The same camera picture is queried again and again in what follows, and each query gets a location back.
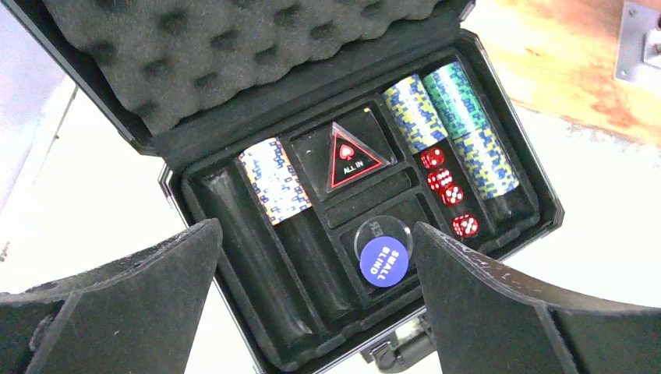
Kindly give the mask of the orange poker chip stack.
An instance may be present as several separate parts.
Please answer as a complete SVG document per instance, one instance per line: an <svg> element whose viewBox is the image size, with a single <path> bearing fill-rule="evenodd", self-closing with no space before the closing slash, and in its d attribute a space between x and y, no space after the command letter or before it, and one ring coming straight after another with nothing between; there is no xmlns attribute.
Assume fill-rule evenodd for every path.
<svg viewBox="0 0 661 374"><path fill-rule="evenodd" d="M277 137L256 143L238 156L272 225L309 209L310 198Z"/></svg>

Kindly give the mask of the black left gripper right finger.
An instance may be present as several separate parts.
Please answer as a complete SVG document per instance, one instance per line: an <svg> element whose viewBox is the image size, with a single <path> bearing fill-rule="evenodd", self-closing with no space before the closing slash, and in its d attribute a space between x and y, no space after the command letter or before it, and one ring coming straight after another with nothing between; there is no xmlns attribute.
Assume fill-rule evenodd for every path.
<svg viewBox="0 0 661 374"><path fill-rule="evenodd" d="M658 308L546 283L429 224L413 237L443 372L659 372Z"/></svg>

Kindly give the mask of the blue small blind button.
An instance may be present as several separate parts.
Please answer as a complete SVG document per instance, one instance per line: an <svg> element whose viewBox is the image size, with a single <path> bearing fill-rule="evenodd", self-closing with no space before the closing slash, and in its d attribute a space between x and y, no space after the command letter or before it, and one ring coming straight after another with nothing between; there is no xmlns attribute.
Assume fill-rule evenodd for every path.
<svg viewBox="0 0 661 374"><path fill-rule="evenodd" d="M402 242L391 236L370 240L362 248L359 269L363 278L378 288L389 288L403 280L409 267L409 254Z"/></svg>

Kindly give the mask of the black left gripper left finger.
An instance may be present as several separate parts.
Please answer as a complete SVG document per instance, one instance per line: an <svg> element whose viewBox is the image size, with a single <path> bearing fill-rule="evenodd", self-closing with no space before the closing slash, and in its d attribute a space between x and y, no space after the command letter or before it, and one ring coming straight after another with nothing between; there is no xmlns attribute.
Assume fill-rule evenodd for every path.
<svg viewBox="0 0 661 374"><path fill-rule="evenodd" d="M221 242L207 219L92 270L2 293L2 372L184 372Z"/></svg>

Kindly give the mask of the black triangular all-in button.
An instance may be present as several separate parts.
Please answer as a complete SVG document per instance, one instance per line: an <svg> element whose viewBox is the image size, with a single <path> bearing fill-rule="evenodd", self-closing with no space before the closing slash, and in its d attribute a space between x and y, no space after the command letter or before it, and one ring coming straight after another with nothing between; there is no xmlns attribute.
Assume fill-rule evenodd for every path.
<svg viewBox="0 0 661 374"><path fill-rule="evenodd" d="M391 165L389 160L337 122L332 123L330 134L327 192L333 192Z"/></svg>

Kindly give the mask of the black poker set case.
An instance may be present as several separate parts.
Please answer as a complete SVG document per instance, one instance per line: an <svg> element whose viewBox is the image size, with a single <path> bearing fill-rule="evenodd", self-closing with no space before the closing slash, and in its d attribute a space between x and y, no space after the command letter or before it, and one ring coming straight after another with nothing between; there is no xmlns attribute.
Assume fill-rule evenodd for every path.
<svg viewBox="0 0 661 374"><path fill-rule="evenodd" d="M426 317L414 225L506 258L561 226L557 194L473 1L6 1L139 154L162 159L260 373L321 373Z"/></svg>

